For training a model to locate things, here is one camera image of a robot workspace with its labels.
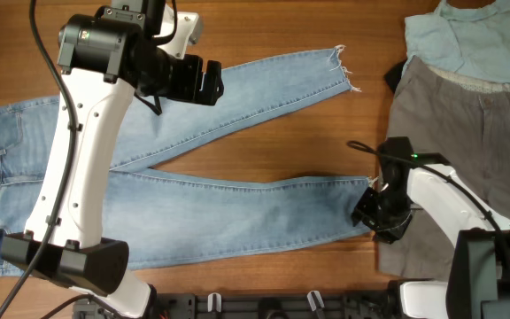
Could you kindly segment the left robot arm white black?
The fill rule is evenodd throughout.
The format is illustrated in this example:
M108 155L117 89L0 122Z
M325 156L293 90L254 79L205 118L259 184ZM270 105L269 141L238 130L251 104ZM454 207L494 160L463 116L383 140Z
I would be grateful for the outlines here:
M202 29L197 14L163 1L114 1L60 29L48 64L60 110L42 188L25 228L1 247L23 276L74 290L115 318L160 317L155 288L128 267L127 243L103 235L103 201L134 100L161 114L162 98L215 105L222 96L220 63L186 52Z

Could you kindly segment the light blue denim jeans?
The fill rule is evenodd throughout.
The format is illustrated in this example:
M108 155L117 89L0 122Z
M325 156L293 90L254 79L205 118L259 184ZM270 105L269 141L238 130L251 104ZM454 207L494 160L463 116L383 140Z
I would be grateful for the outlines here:
M129 246L131 269L276 253L355 237L352 211L365 176L303 176L247 183L178 175L157 164L352 89L341 46L227 68L215 106L134 101L123 120L104 200L104 235ZM58 97L0 107L0 251L20 232L40 193ZM0 255L0 276L19 270Z

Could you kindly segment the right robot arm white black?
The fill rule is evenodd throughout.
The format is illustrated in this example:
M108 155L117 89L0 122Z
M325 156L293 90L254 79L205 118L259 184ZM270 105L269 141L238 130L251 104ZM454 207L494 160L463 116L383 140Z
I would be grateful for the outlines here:
M447 281L392 281L362 304L378 318L510 318L510 219L477 197L444 156L414 152L406 137L390 137L375 149L358 141L348 145L375 155L384 179L380 190L365 190L352 212L354 223L392 244L419 206L454 247Z

